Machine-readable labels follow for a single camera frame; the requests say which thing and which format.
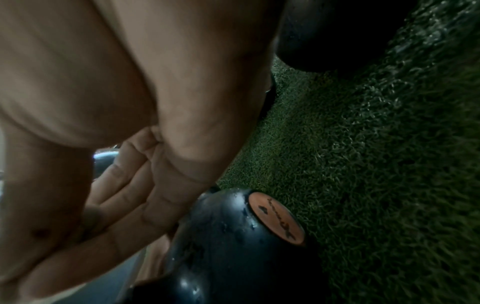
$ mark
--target hand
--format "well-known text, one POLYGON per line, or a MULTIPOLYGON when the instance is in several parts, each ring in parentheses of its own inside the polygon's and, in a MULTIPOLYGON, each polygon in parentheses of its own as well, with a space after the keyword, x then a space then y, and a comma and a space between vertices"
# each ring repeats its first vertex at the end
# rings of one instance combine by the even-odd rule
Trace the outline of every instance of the hand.
POLYGON ((117 1, 116 37, 87 0, 48 4, 0 3, 0 284, 25 297, 115 267, 221 176, 260 112, 284 6, 117 1), (135 133, 89 196, 94 150, 135 133), (86 200, 101 233, 71 245, 86 200))

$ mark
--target orange label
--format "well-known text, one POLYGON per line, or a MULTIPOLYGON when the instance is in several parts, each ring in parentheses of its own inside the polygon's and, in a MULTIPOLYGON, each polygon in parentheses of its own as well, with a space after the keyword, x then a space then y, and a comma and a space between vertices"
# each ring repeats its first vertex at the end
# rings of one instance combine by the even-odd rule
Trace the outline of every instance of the orange label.
POLYGON ((294 245, 304 242, 304 230, 276 199, 254 192, 248 197, 248 202, 255 215, 270 231, 294 245))

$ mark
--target artificial turf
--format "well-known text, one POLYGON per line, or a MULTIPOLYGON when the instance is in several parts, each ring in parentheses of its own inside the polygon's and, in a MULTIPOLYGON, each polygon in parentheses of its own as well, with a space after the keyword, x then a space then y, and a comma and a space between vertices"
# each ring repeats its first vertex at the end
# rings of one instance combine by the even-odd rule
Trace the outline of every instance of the artificial turf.
POLYGON ((219 185, 305 224, 328 303, 480 303, 480 1, 420 0, 354 75, 272 71, 276 104, 219 185))

